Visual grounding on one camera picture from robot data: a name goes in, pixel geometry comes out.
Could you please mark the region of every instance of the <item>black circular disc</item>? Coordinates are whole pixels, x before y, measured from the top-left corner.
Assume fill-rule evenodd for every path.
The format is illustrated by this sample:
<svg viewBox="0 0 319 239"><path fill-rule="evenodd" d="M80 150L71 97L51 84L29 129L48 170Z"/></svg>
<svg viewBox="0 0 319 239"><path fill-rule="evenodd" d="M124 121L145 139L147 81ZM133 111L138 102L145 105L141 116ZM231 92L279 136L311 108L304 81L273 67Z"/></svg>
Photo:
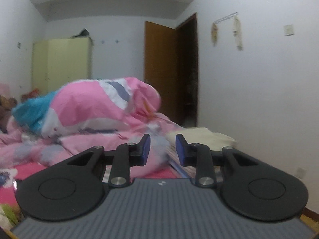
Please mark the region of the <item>black circular disc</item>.
<svg viewBox="0 0 319 239"><path fill-rule="evenodd" d="M269 166L243 167L221 188L225 203L237 213L259 221L280 221L299 215L308 201L305 185Z"/></svg>
<svg viewBox="0 0 319 239"><path fill-rule="evenodd" d="M22 211L33 218L63 221L93 210L105 191L101 181L81 166L48 168L26 178L16 199Z"/></svg>

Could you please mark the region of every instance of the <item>teal fabric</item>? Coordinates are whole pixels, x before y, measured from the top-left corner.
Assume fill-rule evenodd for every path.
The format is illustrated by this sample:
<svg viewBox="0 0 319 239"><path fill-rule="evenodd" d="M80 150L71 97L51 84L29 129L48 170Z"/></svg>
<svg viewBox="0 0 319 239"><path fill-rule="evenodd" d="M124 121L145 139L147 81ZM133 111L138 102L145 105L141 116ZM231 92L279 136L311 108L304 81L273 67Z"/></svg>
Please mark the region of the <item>teal fabric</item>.
<svg viewBox="0 0 319 239"><path fill-rule="evenodd" d="M28 99L26 102L18 104L12 110L15 121L20 126L27 127L30 131L40 135L45 115L56 94L57 91L51 92L44 97Z"/></svg>

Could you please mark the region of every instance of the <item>electrical outlet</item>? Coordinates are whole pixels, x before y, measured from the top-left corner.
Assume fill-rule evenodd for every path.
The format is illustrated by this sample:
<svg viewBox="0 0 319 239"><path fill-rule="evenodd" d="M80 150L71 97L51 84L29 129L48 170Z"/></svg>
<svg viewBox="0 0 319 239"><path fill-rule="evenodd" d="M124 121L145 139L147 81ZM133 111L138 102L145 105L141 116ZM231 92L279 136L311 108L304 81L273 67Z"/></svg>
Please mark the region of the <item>electrical outlet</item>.
<svg viewBox="0 0 319 239"><path fill-rule="evenodd" d="M299 179L303 179L306 176L307 170L303 168L298 168L295 176Z"/></svg>
<svg viewBox="0 0 319 239"><path fill-rule="evenodd" d="M284 26L284 31L285 31L285 36L295 35L292 24Z"/></svg>

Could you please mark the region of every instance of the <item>yellow cabinet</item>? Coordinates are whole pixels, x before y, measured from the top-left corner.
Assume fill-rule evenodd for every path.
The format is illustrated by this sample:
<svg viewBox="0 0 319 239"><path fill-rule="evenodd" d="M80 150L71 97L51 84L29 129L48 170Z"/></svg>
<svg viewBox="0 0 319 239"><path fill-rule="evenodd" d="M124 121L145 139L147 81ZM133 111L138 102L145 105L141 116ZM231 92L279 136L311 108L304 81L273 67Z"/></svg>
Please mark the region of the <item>yellow cabinet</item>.
<svg viewBox="0 0 319 239"><path fill-rule="evenodd" d="M89 37L52 39L33 45L32 87L41 95L68 82L90 79L92 40Z"/></svg>

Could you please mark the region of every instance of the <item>silver bolt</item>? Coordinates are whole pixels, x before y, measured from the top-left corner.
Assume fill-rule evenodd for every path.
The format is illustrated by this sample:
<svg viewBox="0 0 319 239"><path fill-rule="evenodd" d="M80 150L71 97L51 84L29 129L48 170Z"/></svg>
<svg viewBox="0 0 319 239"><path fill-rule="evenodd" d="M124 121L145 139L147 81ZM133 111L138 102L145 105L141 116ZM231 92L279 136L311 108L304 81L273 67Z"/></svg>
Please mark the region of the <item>silver bolt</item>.
<svg viewBox="0 0 319 239"><path fill-rule="evenodd" d="M115 177L111 180L111 183L114 185L123 185L126 183L126 179L123 177Z"/></svg>
<svg viewBox="0 0 319 239"><path fill-rule="evenodd" d="M198 180L200 185L207 186L212 185L214 183L214 180L210 177L202 177Z"/></svg>

